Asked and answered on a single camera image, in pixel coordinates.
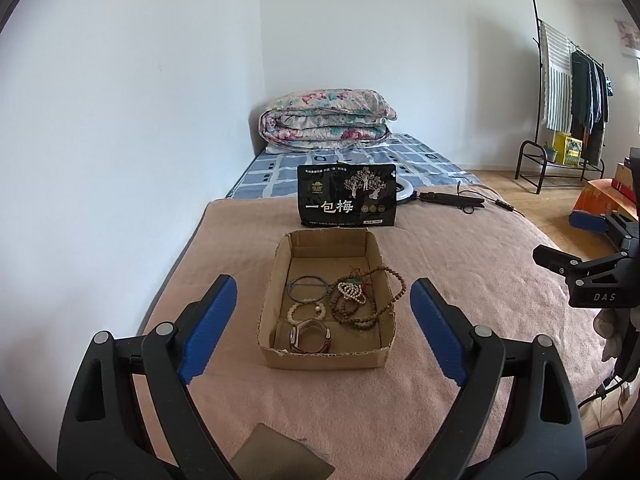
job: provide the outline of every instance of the cardboard box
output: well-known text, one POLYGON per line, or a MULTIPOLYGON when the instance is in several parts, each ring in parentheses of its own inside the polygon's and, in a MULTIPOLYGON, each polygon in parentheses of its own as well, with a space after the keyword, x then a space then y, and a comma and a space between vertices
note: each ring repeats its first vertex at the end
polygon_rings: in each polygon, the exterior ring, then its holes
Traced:
POLYGON ((638 220, 635 202, 613 189, 610 178, 588 181, 575 203, 574 211, 595 216, 618 211, 628 218, 638 220))
POLYGON ((555 132, 553 148, 558 151, 556 163, 574 168, 580 166, 581 140, 574 139, 571 135, 563 132, 555 132))
POLYGON ((629 189, 634 188, 634 176, 631 173, 631 168, 626 167, 622 163, 618 163, 616 168, 616 176, 614 177, 620 184, 627 186, 629 189))
POLYGON ((624 164, 618 164, 616 168, 616 176, 613 179, 611 185, 613 189, 619 191, 629 200, 636 201, 636 194, 634 190, 634 177, 631 173, 631 169, 624 164))
MULTIPOLYGON (((332 346, 327 354, 299 354, 291 351, 291 325, 287 312, 292 300, 286 295, 287 283, 308 274, 321 276, 329 284, 347 276, 353 269, 362 273, 384 265, 376 237, 366 229, 315 229, 294 231, 279 243, 264 297, 258 328, 258 343, 271 368, 287 370, 344 370, 383 367, 396 334, 393 309, 387 310, 371 330, 356 330, 338 323, 322 298, 326 317, 322 322, 330 329, 332 346)), ((381 310, 393 298, 386 272, 371 277, 373 297, 381 310)), ((317 286, 296 286, 296 298, 318 296, 317 286)), ((315 304, 301 305, 296 319, 315 316, 315 304)), ((371 314, 370 301, 360 307, 355 317, 371 314)))

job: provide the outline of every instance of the brown cloth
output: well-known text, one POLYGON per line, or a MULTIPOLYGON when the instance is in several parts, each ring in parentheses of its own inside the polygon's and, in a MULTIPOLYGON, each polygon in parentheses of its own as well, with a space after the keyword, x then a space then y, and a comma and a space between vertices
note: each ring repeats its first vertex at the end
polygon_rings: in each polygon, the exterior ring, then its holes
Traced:
MULTIPOLYGON (((452 192, 450 187, 439 190, 452 192)), ((326 453, 336 468, 332 480, 405 478, 438 431, 458 388, 440 371, 408 294, 396 304, 396 339, 385 368, 302 372, 266 367, 257 343, 263 295, 278 242, 297 229, 295 198, 209 204, 147 330, 175 320, 219 274, 230 274, 238 282, 236 310, 204 374, 189 386, 226 456, 236 453, 262 422, 326 453)), ((564 280, 535 265, 533 249, 552 243, 528 220, 491 203, 466 215, 450 206, 413 202, 398 208, 395 226, 372 231, 385 263, 408 285, 430 278, 472 324, 526 341, 549 335, 577 399, 588 396, 610 371, 600 362, 604 341, 591 327, 596 311, 570 308, 564 280)), ((138 390, 149 434, 158 455, 172 462, 142 382, 138 390)), ((500 386, 475 460, 491 451, 508 382, 500 386)))
POLYGON ((326 480, 334 467, 307 446, 258 424, 229 461, 242 480, 326 480))

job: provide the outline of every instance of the clothes rack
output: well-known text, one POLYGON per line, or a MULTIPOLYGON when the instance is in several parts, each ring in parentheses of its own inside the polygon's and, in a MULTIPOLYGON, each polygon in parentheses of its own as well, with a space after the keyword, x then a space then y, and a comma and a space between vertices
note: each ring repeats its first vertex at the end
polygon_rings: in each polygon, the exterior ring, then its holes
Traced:
MULTIPOLYGON (((542 111, 542 85, 543 85, 543 74, 542 74, 542 68, 543 68, 543 64, 542 64, 542 46, 541 46, 541 34, 540 34, 540 23, 542 22, 542 20, 540 20, 540 17, 538 16, 538 6, 536 5, 536 1, 533 0, 533 10, 535 12, 536 15, 536 28, 538 30, 538 39, 536 40, 536 38, 533 38, 533 41, 535 41, 538 44, 538 54, 540 56, 540 84, 539 84, 539 90, 538 90, 538 118, 536 121, 536 135, 534 137, 534 140, 525 140, 521 145, 520 145, 520 153, 518 155, 518 165, 516 167, 516 174, 515 174, 515 179, 518 180, 520 177, 522 177, 523 180, 526 180, 527 182, 529 182, 530 184, 532 184, 533 186, 536 186, 536 194, 540 194, 540 191, 542 190, 543 187, 582 187, 583 186, 583 181, 585 180, 585 174, 587 172, 596 172, 596 173, 600 173, 600 178, 604 178, 604 161, 602 159, 600 159, 600 166, 594 166, 593 164, 590 164, 586 161, 586 159, 582 160, 582 164, 580 166, 566 166, 564 164, 558 164, 556 162, 549 162, 548 159, 546 158, 546 152, 543 146, 541 146, 538 143, 538 137, 540 135, 540 112, 542 111), (527 146, 533 146, 534 148, 537 148, 538 150, 540 150, 540 154, 539 155, 535 155, 533 153, 526 153, 525 149, 527 146), (533 162, 537 163, 538 165, 540 165, 540 173, 529 173, 529 174, 523 174, 521 173, 521 168, 522 168, 522 159, 523 158, 528 158, 529 160, 532 160, 533 162), (573 171, 580 171, 580 177, 573 176, 571 174, 546 174, 547 168, 560 168, 563 171, 564 170, 573 170, 573 171), (537 178, 538 182, 535 183, 534 181, 530 180, 529 177, 533 178, 537 178), (574 184, 555 184, 553 180, 550 180, 548 184, 545 184, 545 179, 554 179, 554 178, 562 178, 565 180, 573 180, 573 179, 580 179, 578 182, 575 182, 574 184)), ((604 70, 604 64, 603 63, 599 63, 597 62, 595 59, 593 59, 593 57, 590 56, 590 54, 588 54, 587 52, 585 52, 584 49, 582 49, 578 44, 574 43, 573 41, 569 40, 569 42, 574 46, 574 48, 578 51, 580 51, 582 54, 584 54, 585 56, 589 57, 589 59, 591 59, 594 63, 596 63, 601 69, 604 70)))

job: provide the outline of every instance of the mattress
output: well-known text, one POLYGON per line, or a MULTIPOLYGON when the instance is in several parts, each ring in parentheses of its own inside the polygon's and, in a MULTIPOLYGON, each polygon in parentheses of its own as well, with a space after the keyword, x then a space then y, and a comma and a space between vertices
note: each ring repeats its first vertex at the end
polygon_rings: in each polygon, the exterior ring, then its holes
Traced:
MULTIPOLYGON (((455 192, 455 187, 434 188, 455 192)), ((257 330, 276 247, 301 229, 295 198, 217 200, 162 292, 145 332, 172 321, 221 273, 238 284, 236 310, 206 370, 189 385, 193 402, 226 457, 259 422, 299 439, 336 467, 331 480, 405 478, 449 411, 458 388, 440 370, 405 294, 394 307, 396 339, 385 368, 300 372, 268 368, 257 330)), ((393 227, 372 227, 387 265, 410 286, 427 276, 473 324, 501 337, 531 341, 547 334, 577 399, 611 372, 600 361, 604 340, 591 326, 596 310, 571 308, 564 278, 538 267, 532 251, 551 240, 520 215, 487 206, 473 215, 412 202, 393 227)), ((149 436, 170 462, 143 378, 136 386, 149 436)), ((498 389, 476 460, 490 453, 507 405, 510 380, 498 389)))
POLYGON ((390 164, 412 186, 479 184, 478 178, 461 170, 448 158, 408 134, 393 134, 384 146, 352 150, 319 150, 270 154, 262 152, 228 193, 227 198, 295 196, 296 168, 300 164, 390 164))

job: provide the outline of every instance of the poster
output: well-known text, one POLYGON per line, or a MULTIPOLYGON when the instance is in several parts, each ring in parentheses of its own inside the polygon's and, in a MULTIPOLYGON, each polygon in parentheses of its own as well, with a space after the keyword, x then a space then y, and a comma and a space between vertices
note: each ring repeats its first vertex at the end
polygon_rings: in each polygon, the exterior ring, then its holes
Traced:
POLYGON ((620 33, 622 54, 640 59, 640 30, 633 23, 620 20, 616 20, 616 25, 620 33))

